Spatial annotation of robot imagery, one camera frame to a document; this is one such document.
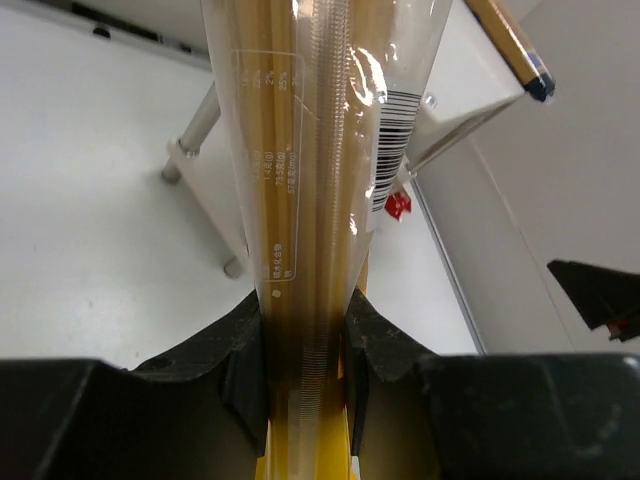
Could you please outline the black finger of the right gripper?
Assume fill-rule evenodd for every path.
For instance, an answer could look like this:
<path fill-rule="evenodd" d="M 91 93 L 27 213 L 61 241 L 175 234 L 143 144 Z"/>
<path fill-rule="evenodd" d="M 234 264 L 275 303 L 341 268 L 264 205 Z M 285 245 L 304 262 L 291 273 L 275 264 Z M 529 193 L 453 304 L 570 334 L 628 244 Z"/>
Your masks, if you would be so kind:
<path fill-rule="evenodd" d="M 547 268 L 590 330 L 606 327 L 610 341 L 639 337 L 637 273 L 567 260 L 552 260 Z"/>

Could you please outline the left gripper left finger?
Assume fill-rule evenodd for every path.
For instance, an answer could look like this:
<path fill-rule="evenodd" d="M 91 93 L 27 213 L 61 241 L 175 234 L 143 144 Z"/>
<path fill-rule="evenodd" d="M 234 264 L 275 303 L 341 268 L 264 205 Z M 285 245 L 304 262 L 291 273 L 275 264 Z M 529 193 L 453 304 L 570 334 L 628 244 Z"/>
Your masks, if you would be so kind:
<path fill-rule="evenodd" d="M 251 479 L 266 433 L 255 294 L 132 370 L 90 358 L 1 364 L 5 479 Z"/>

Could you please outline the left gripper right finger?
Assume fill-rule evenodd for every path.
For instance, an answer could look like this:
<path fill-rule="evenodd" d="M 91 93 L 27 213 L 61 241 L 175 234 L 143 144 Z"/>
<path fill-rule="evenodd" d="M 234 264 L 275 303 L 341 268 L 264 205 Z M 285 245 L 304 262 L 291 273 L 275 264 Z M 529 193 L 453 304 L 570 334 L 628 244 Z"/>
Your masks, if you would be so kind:
<path fill-rule="evenodd" d="M 343 326 L 364 479 L 635 479 L 639 359 L 440 356 L 355 292 Z"/>

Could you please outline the red spaghetti bag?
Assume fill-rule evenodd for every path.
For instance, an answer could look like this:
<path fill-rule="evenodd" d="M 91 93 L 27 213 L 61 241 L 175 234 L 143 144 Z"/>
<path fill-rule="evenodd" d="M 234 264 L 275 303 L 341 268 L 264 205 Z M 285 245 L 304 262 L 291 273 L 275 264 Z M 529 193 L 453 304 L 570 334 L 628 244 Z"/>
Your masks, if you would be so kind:
<path fill-rule="evenodd" d="M 412 210 L 412 200 L 406 190 L 399 190 L 391 194 L 385 203 L 385 211 L 396 221 L 400 221 L 405 213 Z"/>

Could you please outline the brown spaghetti bag dark ends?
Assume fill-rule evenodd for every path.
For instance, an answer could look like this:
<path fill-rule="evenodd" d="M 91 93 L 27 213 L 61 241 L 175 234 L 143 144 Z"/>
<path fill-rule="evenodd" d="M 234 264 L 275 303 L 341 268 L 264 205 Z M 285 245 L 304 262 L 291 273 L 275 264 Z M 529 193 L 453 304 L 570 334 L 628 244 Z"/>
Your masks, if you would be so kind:
<path fill-rule="evenodd" d="M 503 3 L 494 0 L 465 3 L 523 89 L 538 102 L 549 101 L 555 94 L 555 79 Z"/>

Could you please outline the yellow spaghetti bag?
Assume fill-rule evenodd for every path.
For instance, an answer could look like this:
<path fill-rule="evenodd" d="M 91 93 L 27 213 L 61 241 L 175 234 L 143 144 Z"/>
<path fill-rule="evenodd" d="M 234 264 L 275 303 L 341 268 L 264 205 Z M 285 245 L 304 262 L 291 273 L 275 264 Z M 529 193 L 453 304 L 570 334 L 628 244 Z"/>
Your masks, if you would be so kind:
<path fill-rule="evenodd" d="M 206 1 L 263 325 L 273 479 L 347 479 L 341 331 L 447 1 Z"/>

